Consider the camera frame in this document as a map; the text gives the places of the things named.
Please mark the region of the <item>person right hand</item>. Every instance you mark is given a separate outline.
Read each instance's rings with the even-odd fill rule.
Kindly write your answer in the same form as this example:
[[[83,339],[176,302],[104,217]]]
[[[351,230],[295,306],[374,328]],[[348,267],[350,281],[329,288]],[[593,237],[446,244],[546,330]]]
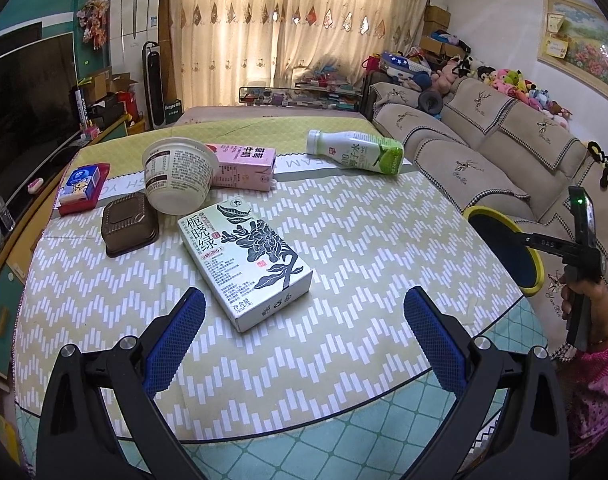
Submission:
[[[561,282],[562,317],[569,322],[568,340],[588,353],[608,349],[608,290],[604,281],[576,281],[567,269]]]

